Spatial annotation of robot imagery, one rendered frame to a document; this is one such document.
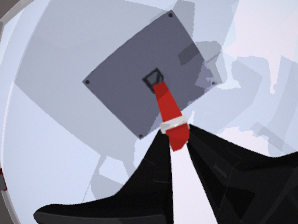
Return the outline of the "red peg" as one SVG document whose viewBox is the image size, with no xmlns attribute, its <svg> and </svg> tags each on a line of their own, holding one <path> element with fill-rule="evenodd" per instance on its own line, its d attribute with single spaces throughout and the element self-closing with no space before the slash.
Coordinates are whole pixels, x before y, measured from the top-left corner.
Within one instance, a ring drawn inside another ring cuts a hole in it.
<svg viewBox="0 0 298 224">
<path fill-rule="evenodd" d="M 165 81 L 154 84 L 153 91 L 162 119 L 161 132 L 169 135 L 170 149 L 173 149 L 173 152 L 180 151 L 185 144 L 188 144 L 190 129 L 188 120 L 182 116 L 172 93 L 166 87 Z"/>
</svg>

